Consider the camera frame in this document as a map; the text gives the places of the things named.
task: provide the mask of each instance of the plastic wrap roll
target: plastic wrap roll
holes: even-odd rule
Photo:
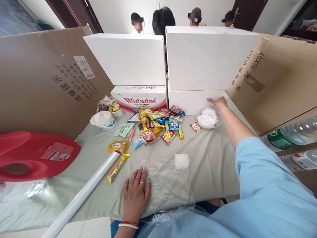
[[[112,167],[114,162],[119,157],[119,153],[112,152],[100,168],[94,173],[90,180],[84,185],[74,199],[57,217],[53,224],[48,228],[42,238],[56,238],[64,226],[70,221],[73,215],[77,212],[80,206],[88,198],[91,192],[95,189],[97,184],[102,180],[108,170]]]

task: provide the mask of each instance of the white wall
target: white wall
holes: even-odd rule
[[[45,0],[20,0],[39,19],[50,24],[54,29],[65,29]]]
[[[253,31],[279,35],[306,0],[269,0]]]
[[[131,13],[136,12],[145,21],[145,34],[153,34],[152,16],[159,8],[159,0],[89,0],[105,33],[130,34]],[[195,7],[201,8],[206,26],[222,26],[221,19],[232,9],[235,0],[161,0],[160,7],[169,7],[176,25],[189,25],[187,15]]]

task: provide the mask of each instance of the wahaha bottled water box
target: wahaha bottled water box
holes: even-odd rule
[[[115,86],[111,95],[127,114],[138,112],[141,106],[152,111],[167,108],[166,86]]]

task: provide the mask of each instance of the floor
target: floor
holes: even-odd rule
[[[239,195],[226,197],[227,202],[239,199]],[[0,238],[41,238],[47,228],[0,234]],[[110,238],[110,218],[97,218],[67,224],[57,238]]]

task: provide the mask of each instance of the green bottle label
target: green bottle label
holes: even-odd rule
[[[267,134],[266,137],[271,145],[280,150],[286,150],[288,148],[296,146],[296,144],[289,141],[285,136],[283,136],[283,134],[281,133],[281,129]]]

